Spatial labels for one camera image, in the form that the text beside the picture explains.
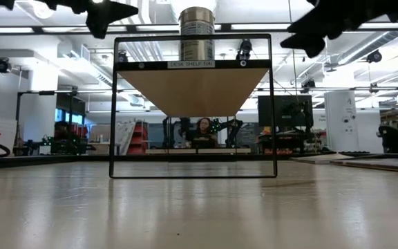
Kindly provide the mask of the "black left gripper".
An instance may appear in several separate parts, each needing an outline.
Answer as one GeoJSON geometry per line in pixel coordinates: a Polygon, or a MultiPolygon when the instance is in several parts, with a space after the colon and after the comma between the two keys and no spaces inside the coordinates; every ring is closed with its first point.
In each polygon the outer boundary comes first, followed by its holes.
{"type": "Polygon", "coordinates": [[[139,13],[135,6],[116,1],[43,0],[43,2],[51,10],[56,10],[58,6],[64,6],[69,7],[75,14],[87,12],[86,26],[96,39],[105,38],[111,23],[139,13]]]}

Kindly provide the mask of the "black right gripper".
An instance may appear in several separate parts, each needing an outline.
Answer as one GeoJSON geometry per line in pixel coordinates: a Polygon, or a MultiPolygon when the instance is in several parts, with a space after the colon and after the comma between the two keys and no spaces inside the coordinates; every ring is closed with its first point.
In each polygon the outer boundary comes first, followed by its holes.
{"type": "Polygon", "coordinates": [[[316,57],[325,48],[318,35],[334,34],[342,30],[356,30],[362,24],[386,15],[390,22],[398,21],[398,0],[349,0],[342,8],[316,7],[292,22],[289,33],[300,33],[284,39],[282,48],[304,50],[309,58],[316,57]]]}

